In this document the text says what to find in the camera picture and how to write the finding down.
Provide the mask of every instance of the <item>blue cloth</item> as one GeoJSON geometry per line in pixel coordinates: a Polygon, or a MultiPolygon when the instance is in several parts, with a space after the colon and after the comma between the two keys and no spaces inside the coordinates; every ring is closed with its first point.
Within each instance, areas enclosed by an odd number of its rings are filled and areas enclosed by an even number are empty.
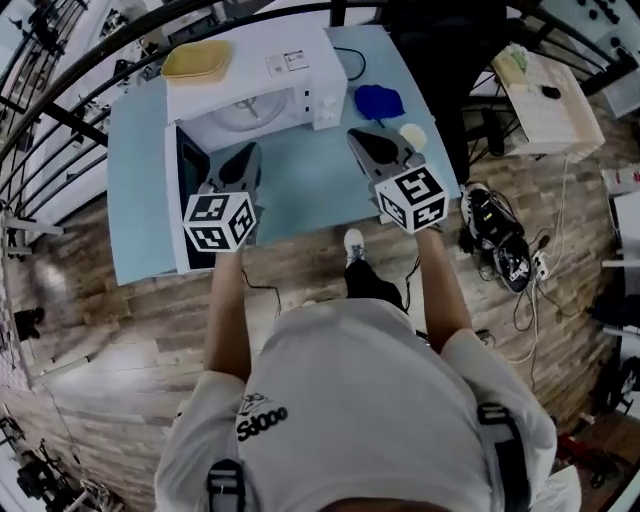
{"type": "Polygon", "coordinates": [[[404,114],[398,91],[381,85],[361,85],[353,95],[356,108],[365,119],[377,121],[404,114]]]}

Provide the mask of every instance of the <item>white cord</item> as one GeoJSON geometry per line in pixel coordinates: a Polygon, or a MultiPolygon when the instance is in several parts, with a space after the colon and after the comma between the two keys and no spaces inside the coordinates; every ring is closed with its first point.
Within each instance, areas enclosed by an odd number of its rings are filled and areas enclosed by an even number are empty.
{"type": "Polygon", "coordinates": [[[556,222],[556,234],[553,237],[553,245],[551,246],[551,254],[542,253],[544,256],[551,258],[556,253],[556,242],[558,240],[558,231],[560,231],[560,255],[553,266],[553,268],[549,271],[547,275],[547,279],[551,277],[553,271],[558,268],[560,261],[562,260],[562,256],[564,254],[564,207],[565,207],[565,198],[567,195],[567,175],[568,175],[568,166],[569,160],[565,159],[564,161],[564,173],[562,178],[562,199],[560,202],[560,213],[558,214],[558,221],[556,222]]]}
{"type": "Polygon", "coordinates": [[[538,299],[537,299],[537,296],[538,296],[538,280],[536,279],[536,276],[533,276],[533,295],[531,297],[531,307],[533,308],[533,332],[534,332],[535,339],[533,341],[533,345],[531,345],[531,350],[529,350],[529,353],[526,355],[526,357],[523,357],[522,359],[516,359],[515,361],[511,359],[507,359],[507,361],[509,361],[512,364],[524,363],[529,359],[531,359],[531,356],[533,356],[533,353],[536,351],[536,347],[538,346],[538,299]]]}

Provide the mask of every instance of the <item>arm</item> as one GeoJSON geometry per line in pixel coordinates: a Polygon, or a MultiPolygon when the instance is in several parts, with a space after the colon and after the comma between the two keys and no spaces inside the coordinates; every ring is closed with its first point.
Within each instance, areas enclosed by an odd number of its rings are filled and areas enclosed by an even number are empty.
{"type": "Polygon", "coordinates": [[[416,239],[429,343],[466,381],[478,403],[499,403],[514,415],[535,496],[551,471],[555,426],[509,363],[485,347],[471,330],[471,317],[440,233],[425,229],[416,239]]]}
{"type": "Polygon", "coordinates": [[[439,354],[456,332],[471,329],[471,316],[440,233],[423,229],[416,233],[416,241],[429,344],[439,354]]]}
{"type": "Polygon", "coordinates": [[[204,369],[182,404],[155,476],[160,512],[200,510],[213,462],[234,453],[234,423],[251,373],[242,253],[218,254],[204,347],[204,369]]]}
{"type": "Polygon", "coordinates": [[[205,370],[234,375],[244,382],[251,374],[242,251],[217,255],[203,364],[205,370]]]}

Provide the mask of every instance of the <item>table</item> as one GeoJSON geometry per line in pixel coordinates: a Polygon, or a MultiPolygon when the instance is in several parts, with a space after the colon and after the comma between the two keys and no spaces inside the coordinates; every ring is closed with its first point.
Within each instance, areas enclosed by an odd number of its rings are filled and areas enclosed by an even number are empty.
{"type": "MultiPolygon", "coordinates": [[[[258,203],[265,208],[258,244],[378,215],[369,200],[368,180],[346,140],[348,129],[371,124],[353,104],[353,90],[362,84],[379,84],[400,93],[406,114],[387,120],[386,125],[393,129],[405,123],[421,126],[427,135],[423,153],[430,168],[440,174],[452,198],[460,196],[434,119],[384,29],[335,27],[327,34],[334,46],[360,50],[367,58],[367,69],[350,83],[340,126],[319,131],[299,126],[257,139],[263,151],[258,203]]],[[[359,57],[350,52],[339,52],[339,56],[347,75],[355,75],[361,66],[359,57]]],[[[162,78],[131,90],[112,106],[107,200],[111,248],[120,285],[175,273],[165,180],[166,125],[166,85],[162,78]]],[[[232,151],[226,148],[210,155],[212,167],[232,151]]]]}
{"type": "Polygon", "coordinates": [[[507,156],[564,153],[578,162],[604,144],[604,135],[571,69],[528,52],[526,72],[522,72],[512,57],[514,49],[525,51],[510,45],[492,61],[522,126],[512,135],[513,147],[507,156]],[[541,86],[557,88],[560,98],[547,98],[541,86]]]}

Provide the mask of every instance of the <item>chair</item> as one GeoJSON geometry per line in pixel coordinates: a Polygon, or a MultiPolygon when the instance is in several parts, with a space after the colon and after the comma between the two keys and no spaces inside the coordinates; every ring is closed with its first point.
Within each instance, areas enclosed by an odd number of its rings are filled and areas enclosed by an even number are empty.
{"type": "Polygon", "coordinates": [[[480,73],[509,43],[506,1],[396,0],[385,11],[384,22],[436,120],[458,183],[466,183],[469,137],[461,109],[480,73]]]}

